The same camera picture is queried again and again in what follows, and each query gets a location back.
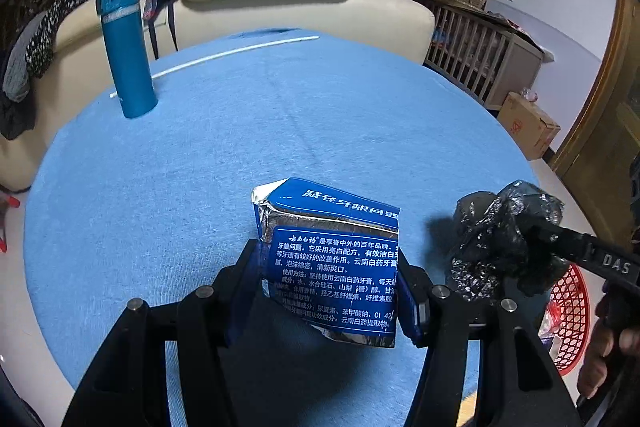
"doorway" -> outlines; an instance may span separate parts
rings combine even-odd
[[[618,0],[600,75],[552,167],[598,237],[630,249],[629,167],[640,152],[640,4]]]

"finger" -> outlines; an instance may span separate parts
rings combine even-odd
[[[613,331],[604,325],[604,319],[599,319],[591,333],[587,356],[606,357],[613,349],[614,340]]]
[[[604,297],[600,300],[600,302],[596,305],[596,317],[606,317],[607,312],[609,311],[609,295],[604,294]]]
[[[578,374],[578,393],[593,398],[598,388],[607,380],[607,365],[599,357],[589,357]]]
[[[629,357],[640,357],[640,328],[628,328],[620,333],[620,351]]]

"blue packaging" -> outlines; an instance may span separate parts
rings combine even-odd
[[[300,178],[252,202],[265,295],[330,339],[394,347],[400,209]]]

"cardboard box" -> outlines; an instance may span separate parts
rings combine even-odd
[[[560,126],[536,104],[510,92],[502,104],[498,121],[511,135],[527,160],[537,160],[548,149]]]

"red plastic basket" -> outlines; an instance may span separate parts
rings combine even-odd
[[[560,375],[571,372],[582,358],[589,338],[589,294],[580,269],[571,264],[564,277],[551,288],[551,299],[562,307],[562,320],[556,332],[562,345],[556,357]]]

